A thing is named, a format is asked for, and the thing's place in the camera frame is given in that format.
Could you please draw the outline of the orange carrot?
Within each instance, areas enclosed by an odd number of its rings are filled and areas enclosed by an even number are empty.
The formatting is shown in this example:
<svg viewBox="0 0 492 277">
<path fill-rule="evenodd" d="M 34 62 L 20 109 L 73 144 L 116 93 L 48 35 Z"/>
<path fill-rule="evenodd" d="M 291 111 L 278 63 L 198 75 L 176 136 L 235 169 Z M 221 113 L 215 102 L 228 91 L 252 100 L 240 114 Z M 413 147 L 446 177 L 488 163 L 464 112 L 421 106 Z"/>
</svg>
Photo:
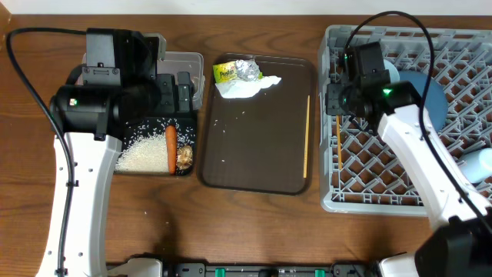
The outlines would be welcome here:
<svg viewBox="0 0 492 277">
<path fill-rule="evenodd" d="M 177 130 L 173 125 L 169 125 L 165 129 L 165 138 L 168 154 L 168 171 L 171 175 L 174 175 L 177 169 L 178 135 Z"/>
</svg>

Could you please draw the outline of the wooden chopstick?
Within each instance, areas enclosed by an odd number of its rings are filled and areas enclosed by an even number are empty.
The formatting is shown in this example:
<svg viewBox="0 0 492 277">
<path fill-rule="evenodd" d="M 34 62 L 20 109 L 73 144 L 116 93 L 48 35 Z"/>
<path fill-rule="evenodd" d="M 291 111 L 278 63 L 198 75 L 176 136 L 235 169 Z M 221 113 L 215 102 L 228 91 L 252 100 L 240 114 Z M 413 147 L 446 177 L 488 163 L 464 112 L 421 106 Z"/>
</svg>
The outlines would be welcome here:
<svg viewBox="0 0 492 277">
<path fill-rule="evenodd" d="M 336 115 L 336 136 L 337 136 L 337 163 L 338 163 L 338 171 L 341 172 L 343 169 L 343 162 L 342 162 L 342 153 L 341 153 L 341 117 L 339 115 Z"/>
<path fill-rule="evenodd" d="M 311 96 L 307 96 L 306 104 L 306 118 L 305 118 L 305 128 L 304 128 L 304 163 L 303 163 L 303 178 L 308 176 L 308 152 L 309 152 L 309 130 L 310 130 L 310 107 L 311 107 Z"/>
</svg>

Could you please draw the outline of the brown morel mushroom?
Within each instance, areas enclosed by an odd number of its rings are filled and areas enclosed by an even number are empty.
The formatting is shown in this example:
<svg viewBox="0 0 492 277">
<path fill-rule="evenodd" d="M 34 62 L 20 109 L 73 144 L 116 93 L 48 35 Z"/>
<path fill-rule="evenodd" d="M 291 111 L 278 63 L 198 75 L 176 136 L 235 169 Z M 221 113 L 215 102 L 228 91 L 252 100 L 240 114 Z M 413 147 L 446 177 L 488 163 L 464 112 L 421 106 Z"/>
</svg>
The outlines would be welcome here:
<svg viewBox="0 0 492 277">
<path fill-rule="evenodd" d="M 189 169 L 193 164 L 193 148 L 190 145 L 185 145 L 177 150 L 176 165 L 179 170 Z"/>
</svg>

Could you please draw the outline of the yellow-green snack wrapper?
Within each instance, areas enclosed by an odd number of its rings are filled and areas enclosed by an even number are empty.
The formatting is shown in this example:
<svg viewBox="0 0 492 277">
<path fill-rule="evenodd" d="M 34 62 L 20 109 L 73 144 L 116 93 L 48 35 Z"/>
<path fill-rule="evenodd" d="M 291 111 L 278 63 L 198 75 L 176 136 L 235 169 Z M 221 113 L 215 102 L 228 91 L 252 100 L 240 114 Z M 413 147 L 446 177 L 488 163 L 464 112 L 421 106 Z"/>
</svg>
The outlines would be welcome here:
<svg viewBox="0 0 492 277">
<path fill-rule="evenodd" d="M 213 65 L 213 75 L 216 83 L 229 82 L 238 77 L 235 61 Z"/>
</svg>

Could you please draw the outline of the white paper napkin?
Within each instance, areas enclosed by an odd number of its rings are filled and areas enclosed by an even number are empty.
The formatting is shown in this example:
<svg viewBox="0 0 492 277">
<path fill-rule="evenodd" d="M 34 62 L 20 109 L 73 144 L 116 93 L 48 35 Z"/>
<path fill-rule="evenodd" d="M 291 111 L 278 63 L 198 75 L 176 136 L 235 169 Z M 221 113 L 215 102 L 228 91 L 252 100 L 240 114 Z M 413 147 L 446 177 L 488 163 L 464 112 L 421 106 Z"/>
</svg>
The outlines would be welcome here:
<svg viewBox="0 0 492 277">
<path fill-rule="evenodd" d="M 235 79 L 229 82 L 216 83 L 222 98 L 251 98 L 258 94 L 260 90 L 270 88 L 272 85 L 278 85 L 281 78 L 277 76 L 266 76 L 255 81 L 244 81 Z"/>
</svg>

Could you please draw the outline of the aluminium foil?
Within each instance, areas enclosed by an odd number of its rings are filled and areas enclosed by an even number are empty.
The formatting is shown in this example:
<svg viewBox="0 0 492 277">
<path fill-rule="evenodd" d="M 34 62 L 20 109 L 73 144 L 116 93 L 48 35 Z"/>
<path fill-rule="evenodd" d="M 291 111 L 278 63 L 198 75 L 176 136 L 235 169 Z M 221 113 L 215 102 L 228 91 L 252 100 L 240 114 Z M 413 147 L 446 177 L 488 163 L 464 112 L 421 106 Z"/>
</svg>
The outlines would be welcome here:
<svg viewBox="0 0 492 277">
<path fill-rule="evenodd" d="M 238 59 L 234 62 L 237 78 L 246 82 L 255 82 L 263 78 L 259 65 L 255 60 Z"/>
</svg>

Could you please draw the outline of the large blue plate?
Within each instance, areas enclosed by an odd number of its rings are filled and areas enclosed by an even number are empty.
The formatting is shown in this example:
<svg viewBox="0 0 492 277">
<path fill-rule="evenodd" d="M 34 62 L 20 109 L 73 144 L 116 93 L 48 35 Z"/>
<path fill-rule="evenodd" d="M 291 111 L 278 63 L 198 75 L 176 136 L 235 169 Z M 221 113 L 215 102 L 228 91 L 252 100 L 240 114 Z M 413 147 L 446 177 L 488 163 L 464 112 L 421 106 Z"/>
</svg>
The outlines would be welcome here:
<svg viewBox="0 0 492 277">
<path fill-rule="evenodd" d="M 391 82 L 409 81 L 423 95 L 427 75 L 421 72 L 399 71 L 398 77 L 391 76 Z M 425 108 L 436 132 L 440 132 L 446 123 L 448 104 L 443 87 L 431 79 L 427 91 Z"/>
</svg>

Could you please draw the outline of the white blue cup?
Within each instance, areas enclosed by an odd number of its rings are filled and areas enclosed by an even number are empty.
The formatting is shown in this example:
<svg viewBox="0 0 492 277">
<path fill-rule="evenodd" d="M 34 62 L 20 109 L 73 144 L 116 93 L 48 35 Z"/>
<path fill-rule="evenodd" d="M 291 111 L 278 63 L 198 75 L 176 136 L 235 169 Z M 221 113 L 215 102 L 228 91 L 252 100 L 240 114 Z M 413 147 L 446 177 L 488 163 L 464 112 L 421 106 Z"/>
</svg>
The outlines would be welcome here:
<svg viewBox="0 0 492 277">
<path fill-rule="evenodd" d="M 491 148 L 480 149 L 463 155 L 458 166 L 467 180 L 473 184 L 491 177 Z"/>
</svg>

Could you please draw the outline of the light blue rice bowl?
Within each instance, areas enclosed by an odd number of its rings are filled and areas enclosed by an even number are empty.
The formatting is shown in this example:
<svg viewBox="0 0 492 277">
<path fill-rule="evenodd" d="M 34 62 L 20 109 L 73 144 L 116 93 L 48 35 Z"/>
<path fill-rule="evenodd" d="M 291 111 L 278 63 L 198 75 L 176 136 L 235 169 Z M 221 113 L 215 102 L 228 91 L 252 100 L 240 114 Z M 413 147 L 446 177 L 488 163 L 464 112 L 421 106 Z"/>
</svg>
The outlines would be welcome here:
<svg viewBox="0 0 492 277">
<path fill-rule="evenodd" d="M 397 70 L 396 66 L 392 62 L 385 59 L 384 60 L 384 67 L 389 71 L 391 83 L 395 83 L 395 82 L 400 81 L 399 71 Z"/>
</svg>

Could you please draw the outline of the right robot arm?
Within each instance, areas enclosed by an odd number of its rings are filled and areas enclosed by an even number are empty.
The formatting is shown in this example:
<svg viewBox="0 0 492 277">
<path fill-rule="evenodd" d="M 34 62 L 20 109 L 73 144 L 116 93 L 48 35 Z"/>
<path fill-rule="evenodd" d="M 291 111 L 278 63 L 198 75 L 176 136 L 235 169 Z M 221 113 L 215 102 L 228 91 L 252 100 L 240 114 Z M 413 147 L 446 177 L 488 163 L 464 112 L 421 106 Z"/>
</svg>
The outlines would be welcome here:
<svg viewBox="0 0 492 277">
<path fill-rule="evenodd" d="M 411 82 L 392 82 L 377 42 L 347 46 L 341 83 L 327 87 L 327 113 L 367 121 L 420 196 L 431 237 L 415 252 L 377 264 L 380 276 L 489 276 L 491 203 L 468 182 L 440 140 Z"/>
</svg>

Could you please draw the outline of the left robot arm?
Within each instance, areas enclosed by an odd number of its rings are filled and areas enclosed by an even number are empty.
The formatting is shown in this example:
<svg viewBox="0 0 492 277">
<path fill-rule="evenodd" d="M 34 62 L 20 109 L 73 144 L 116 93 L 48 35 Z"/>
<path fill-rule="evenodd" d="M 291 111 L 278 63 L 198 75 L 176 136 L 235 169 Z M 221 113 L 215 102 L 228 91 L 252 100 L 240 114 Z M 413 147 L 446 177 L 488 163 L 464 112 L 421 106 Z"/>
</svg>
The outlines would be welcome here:
<svg viewBox="0 0 492 277">
<path fill-rule="evenodd" d="M 161 276 L 156 258 L 111 268 L 105 230 L 114 174 L 183 176 L 194 167 L 204 59 L 158 33 L 85 31 L 82 63 L 49 105 L 58 129 L 51 222 L 40 276 Z"/>
</svg>

